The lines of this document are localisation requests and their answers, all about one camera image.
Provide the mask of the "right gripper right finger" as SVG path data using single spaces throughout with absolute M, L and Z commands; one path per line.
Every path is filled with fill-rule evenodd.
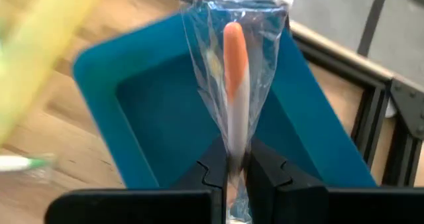
M 246 188 L 254 223 L 422 223 L 423 188 L 333 188 L 259 140 Z

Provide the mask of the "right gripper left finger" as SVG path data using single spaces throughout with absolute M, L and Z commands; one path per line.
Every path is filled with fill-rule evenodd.
M 155 190 L 74 190 L 55 199 L 45 223 L 225 222 L 227 153 L 222 139 L 169 188 Z

